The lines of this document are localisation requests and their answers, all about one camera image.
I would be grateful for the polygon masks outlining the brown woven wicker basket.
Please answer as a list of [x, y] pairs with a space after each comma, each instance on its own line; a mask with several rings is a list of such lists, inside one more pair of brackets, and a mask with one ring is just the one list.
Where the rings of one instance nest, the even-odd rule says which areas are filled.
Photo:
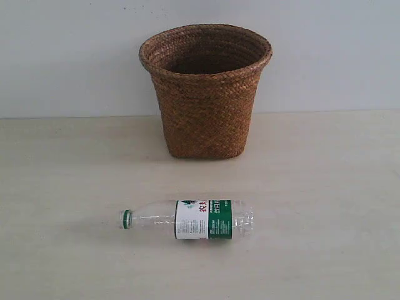
[[259, 80], [272, 55], [265, 37], [229, 24], [191, 24], [144, 41], [139, 60], [156, 92], [170, 155], [241, 155]]

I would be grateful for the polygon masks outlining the clear plastic bottle green label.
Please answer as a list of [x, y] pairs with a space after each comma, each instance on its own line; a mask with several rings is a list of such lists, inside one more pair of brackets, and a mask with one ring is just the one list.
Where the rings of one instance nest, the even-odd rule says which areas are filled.
[[121, 211], [118, 227], [150, 230], [177, 240], [232, 240], [253, 230], [254, 213], [244, 201], [183, 199], [152, 202]]

